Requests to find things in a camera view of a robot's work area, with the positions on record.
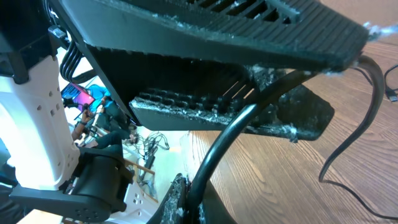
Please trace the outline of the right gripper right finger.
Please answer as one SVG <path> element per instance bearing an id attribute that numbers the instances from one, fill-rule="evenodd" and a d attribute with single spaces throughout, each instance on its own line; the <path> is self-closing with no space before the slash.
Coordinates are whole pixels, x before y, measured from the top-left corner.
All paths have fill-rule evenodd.
<path id="1" fill-rule="evenodd" d="M 319 1 L 54 1 L 101 49 L 306 71 L 347 69 L 368 30 Z"/>

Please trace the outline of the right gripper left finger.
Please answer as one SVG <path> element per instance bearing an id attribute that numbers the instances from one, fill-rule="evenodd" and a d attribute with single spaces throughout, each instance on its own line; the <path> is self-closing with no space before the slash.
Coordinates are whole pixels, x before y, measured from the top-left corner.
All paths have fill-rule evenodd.
<path id="1" fill-rule="evenodd" d="M 220 82 L 220 94 L 148 88 L 129 106 L 140 123 L 159 131 L 221 131 L 262 90 L 286 74 L 283 69 L 232 67 L 213 72 Z M 291 141 L 318 139 L 334 116 L 329 102 L 304 85 L 284 93 L 253 118 L 244 133 L 286 138 Z"/>

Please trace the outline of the black usb cable removed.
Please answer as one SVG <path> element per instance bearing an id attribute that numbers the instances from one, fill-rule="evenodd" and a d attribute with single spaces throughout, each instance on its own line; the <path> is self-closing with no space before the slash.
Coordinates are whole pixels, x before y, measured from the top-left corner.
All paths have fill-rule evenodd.
<path id="1" fill-rule="evenodd" d="M 398 68 L 398 64 L 393 65 L 391 68 L 389 68 L 385 73 L 384 73 L 384 84 L 385 84 L 385 96 L 387 97 L 387 99 L 390 102 L 397 102 L 397 89 L 393 89 L 391 88 L 388 83 L 387 83 L 387 76 L 388 74 L 390 74 L 393 70 Z M 371 81 L 371 79 L 366 75 L 366 73 L 358 68 L 358 67 L 353 67 L 351 68 L 352 70 L 356 70 L 358 72 L 360 72 L 364 78 L 367 80 L 367 82 L 372 85 L 373 82 Z"/>

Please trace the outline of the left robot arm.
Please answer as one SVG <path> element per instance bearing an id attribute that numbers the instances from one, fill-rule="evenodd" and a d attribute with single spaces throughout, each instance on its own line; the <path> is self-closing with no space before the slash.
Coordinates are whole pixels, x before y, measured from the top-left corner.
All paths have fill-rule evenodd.
<path id="1" fill-rule="evenodd" d="M 1 2 L 1 140 L 17 185 L 11 201 L 82 222 L 148 223 L 159 203 L 129 170 L 118 133 L 78 147 L 47 32 L 45 4 Z"/>

